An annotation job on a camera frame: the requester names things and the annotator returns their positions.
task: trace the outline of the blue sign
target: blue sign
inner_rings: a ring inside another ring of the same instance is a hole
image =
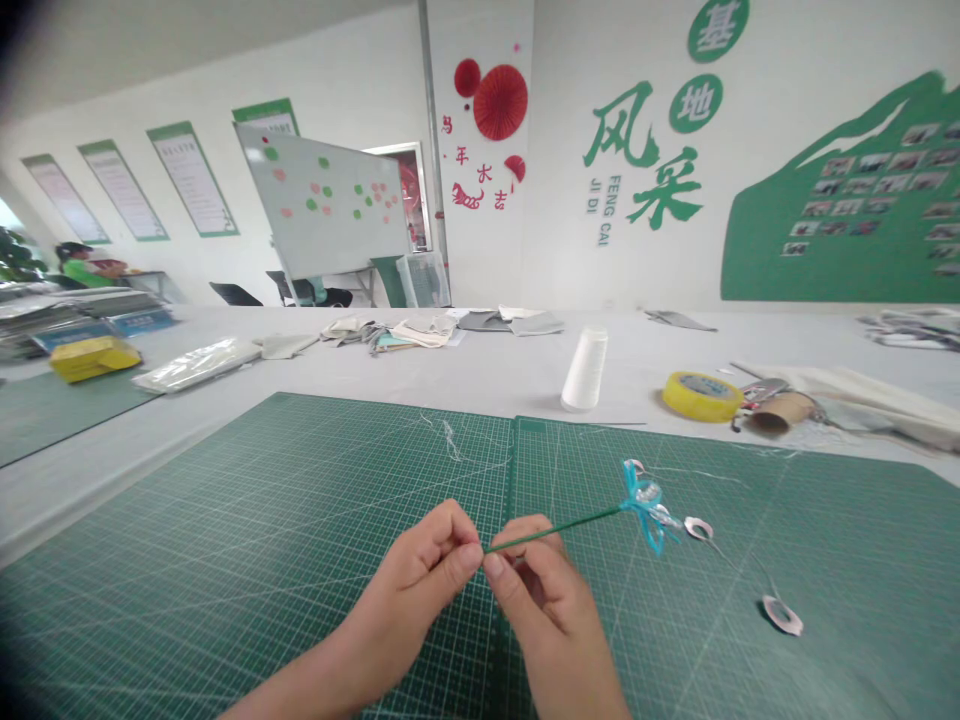
[[[163,330],[172,327],[175,322],[173,315],[163,308],[127,313],[110,318],[110,324],[122,337],[134,337],[154,330]]]

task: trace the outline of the woman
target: woman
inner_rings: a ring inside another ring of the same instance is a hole
[[[116,285],[116,278],[123,275],[127,264],[114,261],[110,267],[99,268],[87,262],[92,251],[92,247],[83,243],[60,243],[54,248],[60,259],[60,272],[88,288]]]

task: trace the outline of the white thread spool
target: white thread spool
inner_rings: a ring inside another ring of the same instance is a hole
[[[599,325],[587,325],[580,331],[577,351],[573,354],[567,381],[560,394],[560,404],[564,410],[587,412],[597,406],[606,356],[607,329]]]

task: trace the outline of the yellow box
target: yellow box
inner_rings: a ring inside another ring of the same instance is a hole
[[[140,353],[120,338],[100,337],[60,345],[50,355],[50,367],[69,383],[139,365]]]

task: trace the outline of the masking tape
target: masking tape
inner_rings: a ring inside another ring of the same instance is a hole
[[[743,393],[709,375],[675,372],[663,389],[663,401],[693,420],[729,422],[743,404]]]

